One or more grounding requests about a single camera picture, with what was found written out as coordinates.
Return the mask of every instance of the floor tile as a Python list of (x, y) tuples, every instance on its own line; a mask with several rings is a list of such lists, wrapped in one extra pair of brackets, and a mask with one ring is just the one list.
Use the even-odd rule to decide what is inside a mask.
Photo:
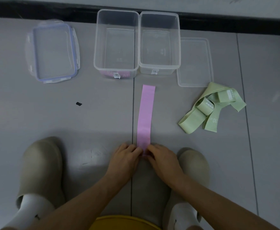
[(259, 216), (280, 228), (280, 36), (239, 34)]
[[(94, 68), (95, 24), (71, 23), (80, 44), (77, 76), (43, 84), (24, 56), (26, 34), (38, 22), (0, 19), (0, 227), (16, 212), (20, 159), (35, 140), (62, 139), (68, 200), (99, 180), (113, 149), (132, 140), (133, 80), (105, 79)], [(129, 183), (102, 214), (130, 215), (130, 191)]]
[[(215, 82), (233, 87), (243, 96), (236, 34), (181, 30), (181, 36), (207, 38)], [(143, 84), (156, 86), (151, 142), (163, 144), (174, 152), (183, 147), (202, 152), (211, 167), (210, 188), (256, 213), (245, 110), (237, 113), (226, 107), (220, 115), (218, 133), (200, 127), (188, 135), (177, 123), (205, 89), (179, 87), (176, 73), (138, 75), (134, 91), (134, 142)], [(132, 182), (132, 215), (160, 226), (169, 191), (148, 162), (141, 161)], [(211, 229), (205, 221), (202, 226)]]

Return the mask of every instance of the clear lid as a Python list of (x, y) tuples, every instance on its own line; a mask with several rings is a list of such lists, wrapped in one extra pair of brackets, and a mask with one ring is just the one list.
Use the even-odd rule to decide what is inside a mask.
[(31, 75), (44, 83), (71, 79), (80, 68), (75, 30), (60, 20), (48, 20), (27, 35), (26, 60)]
[(207, 87), (214, 81), (209, 42), (206, 38), (181, 37), (181, 65), (177, 81), (181, 87)]

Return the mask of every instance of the plastic container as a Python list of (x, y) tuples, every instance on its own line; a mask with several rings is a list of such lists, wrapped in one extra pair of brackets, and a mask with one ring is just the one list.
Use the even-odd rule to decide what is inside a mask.
[(133, 78), (139, 67), (139, 14), (101, 9), (97, 13), (94, 67), (105, 77)]
[(184, 55), (177, 69), (177, 82), (181, 87), (207, 87), (214, 81), (209, 41), (206, 38), (181, 38)]
[(60, 20), (41, 22), (27, 35), (28, 69), (38, 81), (56, 83), (76, 76), (80, 54), (75, 30)]
[(180, 67), (180, 26), (175, 13), (143, 11), (140, 14), (140, 71), (172, 74)]

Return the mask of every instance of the wall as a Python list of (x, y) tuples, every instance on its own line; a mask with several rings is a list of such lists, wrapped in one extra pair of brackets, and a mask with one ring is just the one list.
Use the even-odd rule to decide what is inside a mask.
[(280, 0), (35, 0), (280, 19)]

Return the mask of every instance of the floor seam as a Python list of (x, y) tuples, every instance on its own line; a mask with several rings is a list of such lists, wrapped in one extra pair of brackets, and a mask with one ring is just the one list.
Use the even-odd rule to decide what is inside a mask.
[[(134, 106), (135, 106), (135, 78), (133, 78), (133, 123), (132, 123), (132, 134), (131, 134), (131, 143), (134, 143)], [(133, 177), (131, 177), (131, 186), (130, 186), (130, 216), (133, 216)]]
[[(236, 33), (236, 41), (237, 41), (237, 48), (238, 48), (238, 57), (239, 57), (240, 75), (241, 75), (241, 82), (242, 82), (243, 100), (245, 102), (245, 92), (244, 92), (244, 84), (243, 84), (243, 77), (242, 77), (242, 68), (241, 68), (240, 51), (239, 51), (239, 43), (238, 43), (238, 34), (237, 33)], [(246, 108), (247, 107), (245, 107), (245, 118), (246, 118), (246, 127), (247, 127), (247, 130), (248, 130), (249, 148), (250, 148), (250, 154), (251, 154), (253, 183), (254, 183), (255, 201), (256, 201), (256, 212), (257, 212), (257, 215), (259, 216), (258, 202), (257, 202), (257, 192), (256, 192), (256, 184), (255, 184), (255, 174), (254, 174), (254, 165), (253, 165), (253, 155), (252, 155), (252, 147), (251, 147), (251, 138), (250, 138), (248, 114), (247, 114)]]

